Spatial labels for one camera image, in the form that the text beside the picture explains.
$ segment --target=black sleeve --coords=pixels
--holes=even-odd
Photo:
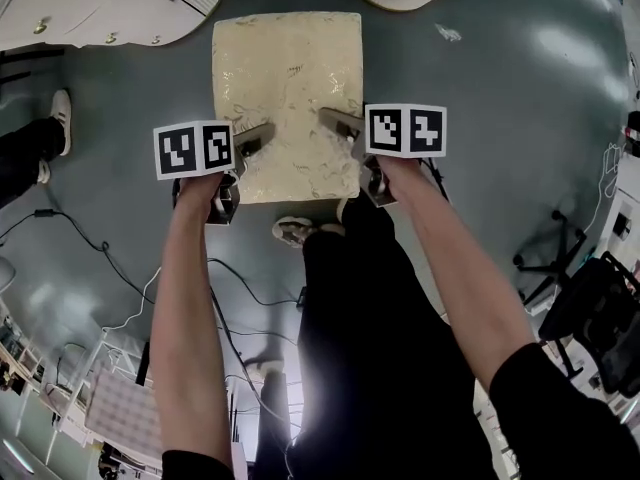
[[[171,450],[162,454],[163,480],[210,478],[233,480],[233,472],[219,460],[199,453]]]
[[[580,393],[537,344],[500,367],[491,401],[523,479],[631,478],[640,453],[606,404]]]

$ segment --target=black and white marker cube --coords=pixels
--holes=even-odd
[[[192,121],[153,130],[159,180],[204,176],[235,168],[230,121]]]
[[[430,105],[376,104],[365,107],[366,152],[401,158],[447,153],[447,109]]]

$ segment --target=beige foam block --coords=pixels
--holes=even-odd
[[[216,23],[216,118],[232,121],[234,133],[276,126],[272,142],[248,160],[242,203],[357,195],[351,146],[320,125],[318,110],[362,116],[362,66],[358,14],[262,14]]]

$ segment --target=forearm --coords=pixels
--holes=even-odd
[[[162,260],[151,367],[165,449],[210,455],[231,466],[224,366],[206,267],[206,216],[206,207],[178,200]]]
[[[426,180],[412,180],[398,196],[429,260],[456,340],[488,389],[504,361],[534,341],[520,299]]]

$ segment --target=chair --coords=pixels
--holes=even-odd
[[[593,357],[605,391],[632,398],[640,392],[639,296],[640,283],[605,252],[565,283],[538,334],[559,345],[569,378],[577,373],[560,339],[573,335]]]
[[[513,264],[518,267],[518,270],[520,272],[530,272],[532,274],[547,276],[544,281],[542,281],[542,283],[540,283],[540,285],[535,290],[533,290],[533,292],[531,292],[531,295],[529,295],[528,297],[525,297],[524,293],[518,292],[525,306],[531,301],[535,300],[540,294],[542,294],[552,285],[557,284],[562,287],[569,281],[569,276],[566,272],[567,268],[569,268],[569,265],[577,256],[580,247],[582,247],[582,244],[587,239],[587,235],[585,235],[581,229],[575,228],[575,236],[577,238],[577,241],[573,245],[573,247],[569,249],[569,251],[567,251],[569,230],[574,226],[569,224],[568,219],[558,210],[553,211],[553,213],[551,214],[551,218],[553,220],[559,220],[562,222],[562,227],[560,228],[560,245],[558,247],[556,259],[549,265],[532,267],[524,264],[524,259],[520,254],[516,254],[513,257]]]

